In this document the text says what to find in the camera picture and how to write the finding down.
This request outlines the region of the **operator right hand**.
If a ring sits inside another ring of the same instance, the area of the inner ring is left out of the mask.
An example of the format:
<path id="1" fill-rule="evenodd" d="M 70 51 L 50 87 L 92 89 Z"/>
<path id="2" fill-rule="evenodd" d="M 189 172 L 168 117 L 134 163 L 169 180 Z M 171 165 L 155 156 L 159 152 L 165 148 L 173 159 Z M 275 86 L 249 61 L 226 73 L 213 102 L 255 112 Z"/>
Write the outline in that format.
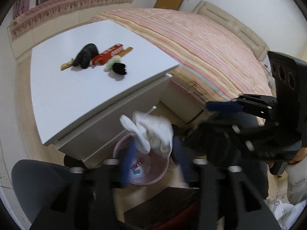
<path id="1" fill-rule="evenodd" d="M 306 147 L 300 148 L 296 156 L 291 161 L 287 162 L 286 166 L 306 169 Z"/>

